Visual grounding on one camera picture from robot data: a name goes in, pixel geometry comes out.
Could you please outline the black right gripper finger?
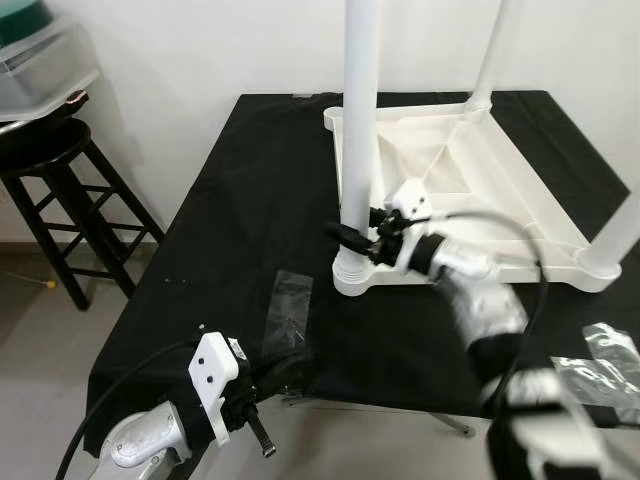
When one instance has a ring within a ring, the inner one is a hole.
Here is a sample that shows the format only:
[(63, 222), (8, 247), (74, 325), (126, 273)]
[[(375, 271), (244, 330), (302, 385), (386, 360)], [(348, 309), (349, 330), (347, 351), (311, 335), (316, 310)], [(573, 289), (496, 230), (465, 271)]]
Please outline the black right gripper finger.
[(339, 246), (353, 252), (370, 252), (371, 247), (374, 247), (375, 244), (361, 230), (347, 227), (339, 221), (326, 221), (325, 234), (332, 237)]

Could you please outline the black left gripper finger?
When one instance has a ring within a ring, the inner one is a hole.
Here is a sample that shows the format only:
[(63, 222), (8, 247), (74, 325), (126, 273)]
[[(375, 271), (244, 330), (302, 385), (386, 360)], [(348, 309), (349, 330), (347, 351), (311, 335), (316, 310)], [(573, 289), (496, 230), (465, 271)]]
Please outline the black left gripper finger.
[(257, 369), (257, 393), (275, 396), (296, 384), (305, 370), (305, 353), (276, 356)]
[(278, 355), (266, 358), (264, 364), (253, 369), (250, 375), (256, 390), (282, 390), (292, 379), (293, 355)]

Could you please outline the white plastic table top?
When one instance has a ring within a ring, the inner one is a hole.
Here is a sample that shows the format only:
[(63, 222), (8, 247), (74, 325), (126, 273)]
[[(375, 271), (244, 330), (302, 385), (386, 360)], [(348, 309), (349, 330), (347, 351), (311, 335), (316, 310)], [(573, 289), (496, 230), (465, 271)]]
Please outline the white plastic table top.
[[(326, 109), (323, 122), (332, 132), (339, 175), (342, 108)], [(595, 278), (577, 265), (577, 255), (600, 230), (588, 234), (571, 218), (531, 156), (518, 150), (515, 131), (489, 111), (467, 114), (465, 102), (379, 108), (375, 127), (378, 159), (372, 164), (370, 207), (385, 209), (403, 183), (417, 179), (433, 210), (429, 232), (483, 252), (502, 282), (545, 278), (595, 293), (620, 278)], [(365, 255), (370, 261), (369, 252)], [(370, 264), (367, 289), (425, 280)]]

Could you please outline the black wooden stool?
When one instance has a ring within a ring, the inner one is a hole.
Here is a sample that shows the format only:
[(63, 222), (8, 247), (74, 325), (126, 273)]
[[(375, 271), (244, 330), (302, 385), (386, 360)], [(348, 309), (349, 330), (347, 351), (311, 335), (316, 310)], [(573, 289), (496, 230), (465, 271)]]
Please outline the black wooden stool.
[(78, 276), (110, 280), (125, 297), (137, 282), (125, 262), (165, 232), (78, 119), (0, 140), (0, 186), (78, 310), (91, 306)]

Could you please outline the green round lid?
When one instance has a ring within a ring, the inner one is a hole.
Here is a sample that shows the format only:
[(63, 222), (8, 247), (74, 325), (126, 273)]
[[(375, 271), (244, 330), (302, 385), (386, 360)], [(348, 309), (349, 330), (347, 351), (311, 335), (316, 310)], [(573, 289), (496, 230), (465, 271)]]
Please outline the green round lid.
[(41, 31), (54, 18), (44, 0), (0, 0), (0, 49)]

